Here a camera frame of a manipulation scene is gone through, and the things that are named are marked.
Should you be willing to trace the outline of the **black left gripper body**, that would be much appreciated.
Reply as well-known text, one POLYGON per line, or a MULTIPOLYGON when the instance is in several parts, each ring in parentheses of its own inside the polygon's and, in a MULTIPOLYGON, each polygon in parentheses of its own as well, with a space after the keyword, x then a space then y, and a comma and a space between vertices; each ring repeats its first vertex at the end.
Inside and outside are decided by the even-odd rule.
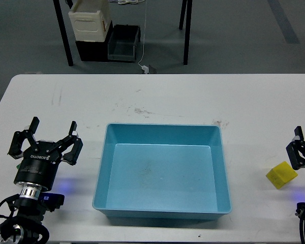
POLYGON ((52 141, 38 141, 38 151, 30 147, 24 151, 23 160, 14 179, 14 184, 31 183, 40 185, 42 191, 51 191, 62 153, 50 151, 52 141))

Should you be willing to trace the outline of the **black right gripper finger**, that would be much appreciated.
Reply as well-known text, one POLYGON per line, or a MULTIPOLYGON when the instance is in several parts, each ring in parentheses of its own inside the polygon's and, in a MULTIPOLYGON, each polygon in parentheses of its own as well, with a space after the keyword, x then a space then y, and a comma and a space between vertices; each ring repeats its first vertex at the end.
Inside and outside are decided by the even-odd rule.
POLYGON ((294 170, 305 168, 305 140, 301 126, 294 129, 295 136, 287 145, 286 151, 294 170))

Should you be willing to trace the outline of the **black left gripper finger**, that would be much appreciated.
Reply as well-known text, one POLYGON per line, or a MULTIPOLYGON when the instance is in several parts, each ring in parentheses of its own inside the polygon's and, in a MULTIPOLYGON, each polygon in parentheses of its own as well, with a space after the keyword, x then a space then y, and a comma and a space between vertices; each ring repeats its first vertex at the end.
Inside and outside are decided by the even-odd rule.
POLYGON ((38 117, 33 117, 33 120, 28 128, 23 131, 16 131, 13 135, 12 142, 8 151, 8 155, 10 155, 14 159, 19 159, 23 157, 22 145, 25 139, 28 140, 32 151, 35 153, 39 152, 39 146, 34 138, 34 134, 38 128, 40 120, 38 117))
POLYGON ((60 154, 59 160, 74 166, 80 155, 83 147, 83 142, 76 132, 77 124, 72 121, 68 135, 59 140, 57 144, 57 151, 60 154))

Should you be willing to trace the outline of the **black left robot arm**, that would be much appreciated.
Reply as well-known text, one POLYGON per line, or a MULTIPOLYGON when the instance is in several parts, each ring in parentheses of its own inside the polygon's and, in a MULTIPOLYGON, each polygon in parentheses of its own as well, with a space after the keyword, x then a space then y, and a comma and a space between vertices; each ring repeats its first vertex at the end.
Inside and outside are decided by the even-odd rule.
POLYGON ((59 164, 75 165, 83 147, 75 121, 68 135, 57 142, 34 138, 39 122, 34 117, 27 128, 13 135, 8 154, 22 159, 14 179, 21 192, 0 202, 0 243, 48 242, 44 214, 59 209, 65 199, 63 194, 51 193, 59 164))

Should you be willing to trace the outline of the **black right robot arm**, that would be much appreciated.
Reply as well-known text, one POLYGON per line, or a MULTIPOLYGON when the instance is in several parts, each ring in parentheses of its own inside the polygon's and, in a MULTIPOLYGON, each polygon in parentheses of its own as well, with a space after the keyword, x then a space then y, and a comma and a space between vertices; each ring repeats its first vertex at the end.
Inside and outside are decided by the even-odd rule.
MULTIPOLYGON (((305 168, 305 140, 301 126, 294 129, 294 137, 286 146, 286 151, 294 170, 305 168)), ((297 203, 295 215, 299 218, 300 242, 305 243, 305 202, 297 203)))

